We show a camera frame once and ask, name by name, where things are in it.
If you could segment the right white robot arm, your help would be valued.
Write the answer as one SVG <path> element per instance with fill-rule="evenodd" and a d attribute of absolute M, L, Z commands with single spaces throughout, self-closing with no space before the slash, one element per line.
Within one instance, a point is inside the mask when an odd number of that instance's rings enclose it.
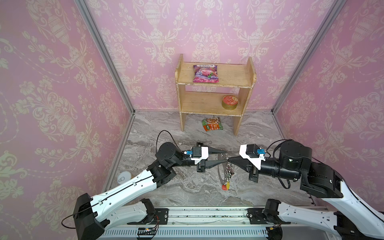
<path fill-rule="evenodd" d="M 336 208 L 335 212 L 306 210 L 269 199 L 262 213 L 275 225 L 300 223 L 332 233 L 343 240 L 382 240 L 384 214 L 376 211 L 350 189 L 345 179 L 324 163 L 312 161 L 312 149 L 293 140 L 278 144 L 279 157 L 264 158 L 257 145 L 242 145 L 237 157 L 228 162 L 258 182 L 259 175 L 288 183 L 300 181 L 300 190 Z"/>

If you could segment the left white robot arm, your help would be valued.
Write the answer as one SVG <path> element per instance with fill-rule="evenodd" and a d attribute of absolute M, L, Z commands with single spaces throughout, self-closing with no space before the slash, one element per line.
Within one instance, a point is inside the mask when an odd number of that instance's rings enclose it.
<path fill-rule="evenodd" d="M 117 222 L 119 208 L 167 184 L 176 176 L 174 167 L 204 164 L 210 155 L 223 153 L 223 150 L 207 146 L 182 151 L 171 142 L 162 144 L 155 154 L 156 160 L 137 176 L 104 193 L 93 197 L 85 193 L 77 198 L 74 211 L 69 217 L 74 220 L 73 229 L 78 239 L 98 239 L 108 227 Z"/>

